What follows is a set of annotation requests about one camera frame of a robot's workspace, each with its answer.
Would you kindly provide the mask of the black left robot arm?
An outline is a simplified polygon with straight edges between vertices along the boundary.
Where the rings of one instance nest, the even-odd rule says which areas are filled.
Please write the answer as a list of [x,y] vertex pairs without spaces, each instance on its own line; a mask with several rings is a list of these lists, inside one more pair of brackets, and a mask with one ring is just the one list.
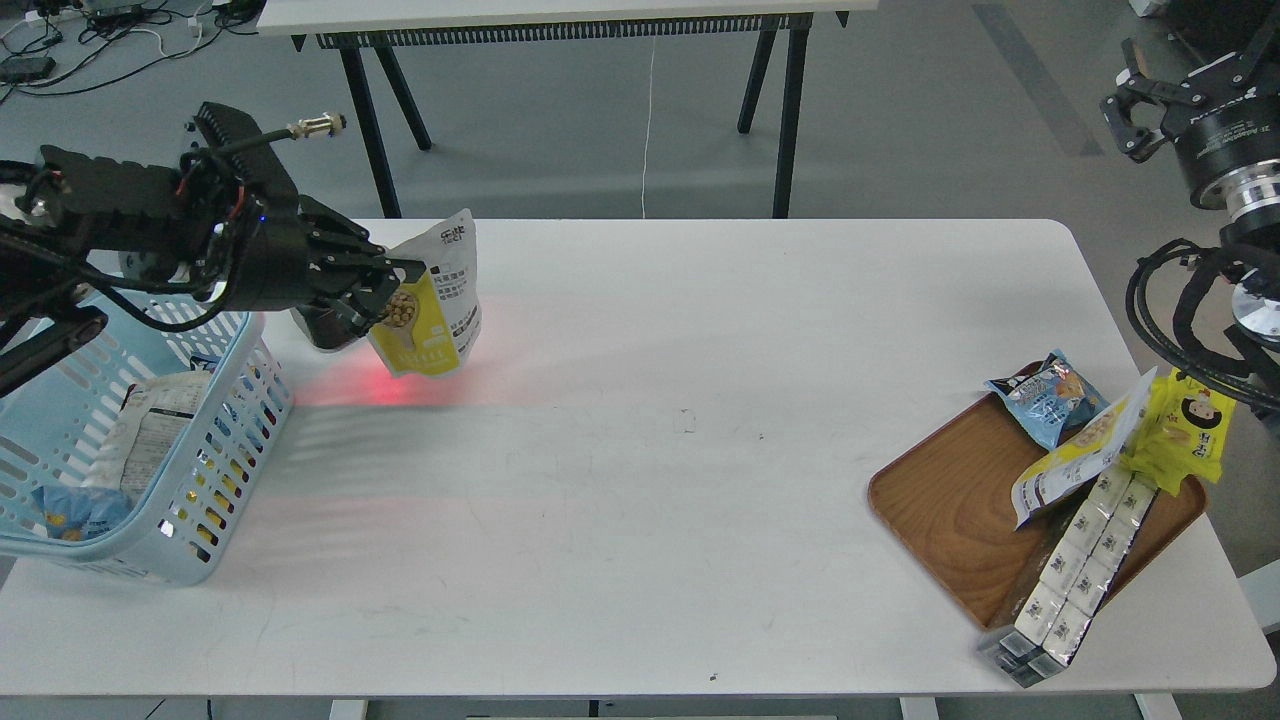
[[246,111],[204,102],[202,141],[175,167],[44,145],[3,163],[3,392],[9,395],[106,327],[91,292],[161,332],[224,311],[292,310],[308,341],[364,338],[425,263],[392,258],[369,232],[302,195],[278,141],[335,136],[334,113],[262,131]]

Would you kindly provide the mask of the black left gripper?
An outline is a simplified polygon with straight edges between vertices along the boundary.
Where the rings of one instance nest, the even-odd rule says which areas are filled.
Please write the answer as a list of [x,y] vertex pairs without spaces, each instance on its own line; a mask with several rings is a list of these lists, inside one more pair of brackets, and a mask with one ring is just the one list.
[[247,111],[204,102],[193,123],[200,138],[178,161],[182,293],[230,310],[330,307],[367,334],[401,281],[422,277],[424,261],[393,258],[364,225],[302,195],[276,155],[285,141],[339,135],[342,115],[262,129]]

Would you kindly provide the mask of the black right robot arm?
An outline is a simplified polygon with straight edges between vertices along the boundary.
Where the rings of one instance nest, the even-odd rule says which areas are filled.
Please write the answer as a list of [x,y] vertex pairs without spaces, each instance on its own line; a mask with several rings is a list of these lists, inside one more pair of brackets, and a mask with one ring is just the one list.
[[[1222,210],[1219,245],[1174,240],[1137,263],[1125,290],[1135,334],[1162,360],[1210,389],[1276,423],[1279,410],[1279,100],[1277,12],[1261,20],[1240,50],[1183,79],[1149,78],[1133,41],[1125,69],[1100,102],[1117,149],[1147,161],[1172,147],[1194,208]],[[1217,281],[1233,287],[1234,355],[1194,332]]]

